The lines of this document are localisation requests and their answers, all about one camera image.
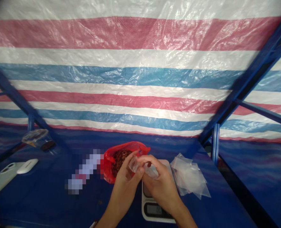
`red plastic bag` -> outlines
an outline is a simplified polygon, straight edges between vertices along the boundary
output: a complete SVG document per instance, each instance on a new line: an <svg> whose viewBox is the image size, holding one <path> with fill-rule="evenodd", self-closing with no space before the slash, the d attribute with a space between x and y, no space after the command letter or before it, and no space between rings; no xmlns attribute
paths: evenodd
<svg viewBox="0 0 281 228"><path fill-rule="evenodd" d="M136 156L142 156L147 155L150 151L150 147L146 147L144 144L140 142L129 142L125 144L121 144L118 146L114 146L109 148L104 154L103 154L103 177L106 180L106 182L110 184L115 183L115 177L112 174L111 165L112 163L115 163L115 159L113 158L114 152L122 149L128 149L132 152L138 151L138 154Z"/></svg>

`striped tarp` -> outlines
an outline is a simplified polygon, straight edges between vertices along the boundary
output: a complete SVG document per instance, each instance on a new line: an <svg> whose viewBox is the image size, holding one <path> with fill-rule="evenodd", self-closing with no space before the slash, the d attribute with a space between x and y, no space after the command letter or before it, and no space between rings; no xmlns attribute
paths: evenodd
<svg viewBox="0 0 281 228"><path fill-rule="evenodd" d="M0 69L54 128L198 136L281 22L281 1L0 2ZM246 101L281 114L281 59ZM26 115L0 97L0 122ZM239 107L221 138L281 142Z"/></svg>

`digital scale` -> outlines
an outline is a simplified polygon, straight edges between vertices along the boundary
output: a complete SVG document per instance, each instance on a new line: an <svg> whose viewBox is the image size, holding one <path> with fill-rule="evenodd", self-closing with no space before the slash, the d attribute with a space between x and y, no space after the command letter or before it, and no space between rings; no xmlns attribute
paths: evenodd
<svg viewBox="0 0 281 228"><path fill-rule="evenodd" d="M171 171L170 163L167 160L159 159L159 161L167 166L169 172L171 173L171 176L173 178L173 174ZM161 208L157 202L152 198L152 195L150 194L148 188L144 184L143 181L141 181L141 212L143 214L143 217L147 221L152 222L164 222L164 223L175 223L175 220L173 217L167 213L163 208Z"/></svg>

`clear plastic container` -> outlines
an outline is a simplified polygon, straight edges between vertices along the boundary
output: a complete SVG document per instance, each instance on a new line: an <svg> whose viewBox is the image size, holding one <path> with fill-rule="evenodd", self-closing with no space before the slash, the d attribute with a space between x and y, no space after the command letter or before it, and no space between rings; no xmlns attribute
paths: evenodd
<svg viewBox="0 0 281 228"><path fill-rule="evenodd" d="M22 142L38 147L43 151L49 151L56 145L47 129L36 129L26 133L22 137Z"/></svg>

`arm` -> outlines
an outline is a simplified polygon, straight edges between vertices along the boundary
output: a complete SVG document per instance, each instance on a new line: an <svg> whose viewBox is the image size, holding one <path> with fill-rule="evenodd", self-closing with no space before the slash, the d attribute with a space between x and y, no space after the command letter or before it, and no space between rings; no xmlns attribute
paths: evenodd
<svg viewBox="0 0 281 228"><path fill-rule="evenodd" d="M141 156L138 161L142 165L151 162L159 173L159 177L155 180L147 174L142 178L155 201L172 215L179 227L196 228L197 225L182 202L168 168L152 155Z"/></svg>
<svg viewBox="0 0 281 228"><path fill-rule="evenodd" d="M125 159L118 171L107 209L95 228L115 228L130 208L138 183L145 172L141 167L132 177L128 165L135 154L137 151Z"/></svg>

